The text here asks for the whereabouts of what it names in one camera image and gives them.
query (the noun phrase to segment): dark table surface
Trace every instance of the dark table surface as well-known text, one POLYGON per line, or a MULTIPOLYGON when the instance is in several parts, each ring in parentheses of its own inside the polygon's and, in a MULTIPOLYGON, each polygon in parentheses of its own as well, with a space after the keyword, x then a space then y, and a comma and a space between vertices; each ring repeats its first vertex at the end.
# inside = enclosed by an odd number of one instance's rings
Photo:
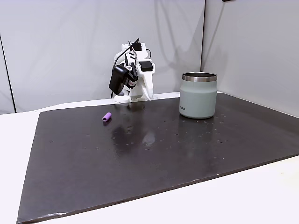
POLYGON ((18 222, 94 210, 299 154, 299 119, 217 94, 205 120, 179 98, 40 114, 18 222), (110 122, 101 118, 112 113, 110 122))

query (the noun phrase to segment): insulated mug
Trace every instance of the insulated mug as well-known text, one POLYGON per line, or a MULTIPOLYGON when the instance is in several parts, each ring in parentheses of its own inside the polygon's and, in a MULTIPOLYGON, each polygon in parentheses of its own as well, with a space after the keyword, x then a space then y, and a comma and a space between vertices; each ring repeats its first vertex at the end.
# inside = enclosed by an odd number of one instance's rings
POLYGON ((217 75, 206 72, 184 73, 179 112, 188 118, 205 119, 215 114, 217 75))

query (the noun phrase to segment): purple cap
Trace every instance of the purple cap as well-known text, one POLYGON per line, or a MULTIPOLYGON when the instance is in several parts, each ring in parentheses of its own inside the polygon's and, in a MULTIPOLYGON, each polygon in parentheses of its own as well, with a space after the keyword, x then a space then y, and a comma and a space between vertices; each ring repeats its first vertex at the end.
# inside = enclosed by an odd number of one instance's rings
POLYGON ((106 115, 102 118, 102 120, 104 121, 104 122, 107 122, 110 118, 111 118, 111 113, 106 113, 106 115))

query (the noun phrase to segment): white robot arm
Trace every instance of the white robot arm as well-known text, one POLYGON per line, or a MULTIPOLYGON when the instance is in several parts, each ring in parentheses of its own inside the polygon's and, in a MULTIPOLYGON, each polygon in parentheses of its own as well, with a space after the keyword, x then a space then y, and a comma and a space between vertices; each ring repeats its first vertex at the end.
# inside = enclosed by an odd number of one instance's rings
POLYGON ((114 57, 116 66, 109 85, 116 102, 152 100, 155 64, 148 56, 145 44, 138 40, 121 46, 121 52, 114 57))

